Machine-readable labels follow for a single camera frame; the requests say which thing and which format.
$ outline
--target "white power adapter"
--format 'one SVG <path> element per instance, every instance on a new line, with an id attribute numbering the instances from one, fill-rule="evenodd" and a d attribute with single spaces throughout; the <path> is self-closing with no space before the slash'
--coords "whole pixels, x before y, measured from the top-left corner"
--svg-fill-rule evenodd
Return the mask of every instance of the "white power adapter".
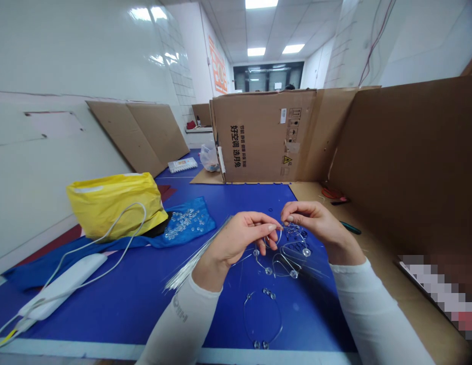
<path id="1" fill-rule="evenodd" d="M 57 309 L 74 291 L 71 293 L 68 292 L 77 288 L 87 280 L 87 278 L 91 276 L 106 260 L 107 256 L 101 253 L 94 253 L 78 260 L 37 296 L 26 303 L 24 307 L 19 310 L 18 314 L 22 317 L 27 317 L 33 320 L 43 320 L 48 318 L 48 316 L 52 314 L 55 309 Z M 63 293 L 68 294 L 31 310 L 34 304 L 48 301 L 49 299 Z"/>

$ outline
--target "white sleeve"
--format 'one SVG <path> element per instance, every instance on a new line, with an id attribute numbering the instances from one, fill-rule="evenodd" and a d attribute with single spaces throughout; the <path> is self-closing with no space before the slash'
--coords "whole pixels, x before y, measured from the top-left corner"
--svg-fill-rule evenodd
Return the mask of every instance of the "white sleeve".
<path id="1" fill-rule="evenodd" d="M 156 323 L 136 365 L 195 364 L 221 292 L 202 289 L 189 275 Z"/>
<path id="2" fill-rule="evenodd" d="M 331 269 L 363 364 L 434 364 L 368 259 L 362 265 Z"/>

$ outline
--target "hand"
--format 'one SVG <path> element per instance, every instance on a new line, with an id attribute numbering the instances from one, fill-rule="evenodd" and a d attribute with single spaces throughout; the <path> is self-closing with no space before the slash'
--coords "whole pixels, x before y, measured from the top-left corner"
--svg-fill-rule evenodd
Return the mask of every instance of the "hand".
<path id="1" fill-rule="evenodd" d="M 352 234 L 319 202 L 288 202 L 281 211 L 281 221 L 305 227 L 327 249 L 334 265 L 360 265 L 366 261 Z"/>
<path id="2" fill-rule="evenodd" d="M 264 256 L 266 255 L 266 245 L 263 237 L 268 236 L 266 239 L 268 245 L 272 250 L 276 250 L 278 235 L 275 230 L 277 228 L 283 229 L 277 220 L 266 214 L 258 212 L 237 213 L 209 246 L 210 254 L 219 262 L 231 266 L 239 261 L 250 243 L 256 242 Z"/>
<path id="3" fill-rule="evenodd" d="M 282 229 L 277 220 L 263 213 L 237 213 L 227 223 L 202 255 L 192 272 L 193 281 L 201 288 L 217 292 L 222 289 L 231 265 L 239 261 L 246 247 L 256 242 L 262 255 L 266 255 L 263 237 L 272 250 L 276 250 L 276 229 Z"/>

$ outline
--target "workbench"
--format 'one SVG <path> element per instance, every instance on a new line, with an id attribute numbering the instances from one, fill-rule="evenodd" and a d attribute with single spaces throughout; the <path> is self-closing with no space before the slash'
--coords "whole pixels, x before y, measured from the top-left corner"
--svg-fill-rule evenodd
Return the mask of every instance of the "workbench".
<path id="1" fill-rule="evenodd" d="M 185 157 L 197 156 L 192 150 Z M 163 171 L 155 179 L 177 191 L 165 208 L 203 196 L 210 215 L 220 227 L 229 215 L 239 211 L 260 211 L 279 220 L 284 204 L 295 196 L 287 185 L 191 185 L 197 169 L 170 174 Z M 156 249 L 130 249 L 121 263 L 106 277 L 72 294 L 49 318 L 36 323 L 4 353 L 138 359 L 155 323 L 174 292 L 164 292 L 166 281 L 214 231 L 186 245 Z M 201 363 L 315 364 L 360 363 L 356 347 L 342 314 L 332 272 L 323 245 L 311 234 L 307 243 L 319 269 L 326 277 L 267 275 L 253 257 L 230 269 L 220 296 L 212 326 L 201 351 Z M 108 256 L 94 277 L 108 270 L 121 251 Z M 271 267 L 271 257 L 260 256 Z M 262 293 L 276 294 L 277 306 Z M 38 291 L 19 292 L 8 282 L 0 286 L 0 327 Z M 249 335 L 268 341 L 280 326 L 283 330 L 269 350 L 255 350 L 246 334 L 243 305 L 246 305 Z"/>

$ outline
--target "yellow plastic bag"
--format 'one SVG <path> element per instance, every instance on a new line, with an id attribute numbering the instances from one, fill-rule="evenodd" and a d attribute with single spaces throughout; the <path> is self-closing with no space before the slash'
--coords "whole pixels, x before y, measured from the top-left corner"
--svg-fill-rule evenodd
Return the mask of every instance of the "yellow plastic bag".
<path id="1" fill-rule="evenodd" d="M 146 221 L 138 235 L 168 219 L 161 194 L 149 172 L 114 175 L 89 181 L 77 181 L 66 188 L 72 210 L 88 238 L 102 237 L 129 205 L 139 202 L 146 208 Z M 143 208 L 129 208 L 103 239 L 113 241 L 132 236 L 144 217 Z"/>

